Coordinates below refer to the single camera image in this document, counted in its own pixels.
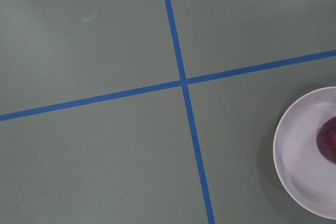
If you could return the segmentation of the red apple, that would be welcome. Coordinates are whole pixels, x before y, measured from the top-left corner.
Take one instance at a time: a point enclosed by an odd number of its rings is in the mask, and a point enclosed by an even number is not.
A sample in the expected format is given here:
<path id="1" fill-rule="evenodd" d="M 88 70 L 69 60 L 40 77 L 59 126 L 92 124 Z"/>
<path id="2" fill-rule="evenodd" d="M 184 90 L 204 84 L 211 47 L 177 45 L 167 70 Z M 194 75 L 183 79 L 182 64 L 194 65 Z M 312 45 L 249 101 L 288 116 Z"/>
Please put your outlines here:
<path id="1" fill-rule="evenodd" d="M 320 154 L 335 164 L 335 117 L 322 125 L 317 134 L 316 144 Z"/>

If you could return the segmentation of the pink plate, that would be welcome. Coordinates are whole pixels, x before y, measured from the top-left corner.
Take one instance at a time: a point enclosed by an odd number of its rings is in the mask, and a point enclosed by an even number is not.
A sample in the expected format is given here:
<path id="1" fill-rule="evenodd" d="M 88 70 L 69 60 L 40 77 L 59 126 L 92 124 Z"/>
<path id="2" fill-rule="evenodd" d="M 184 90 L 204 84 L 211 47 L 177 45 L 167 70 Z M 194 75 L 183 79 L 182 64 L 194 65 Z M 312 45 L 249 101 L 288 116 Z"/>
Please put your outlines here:
<path id="1" fill-rule="evenodd" d="M 273 140 L 274 166 L 284 189 L 307 211 L 335 219 L 335 164 L 322 156 L 316 138 L 335 116 L 335 87 L 313 90 L 282 115 Z"/>

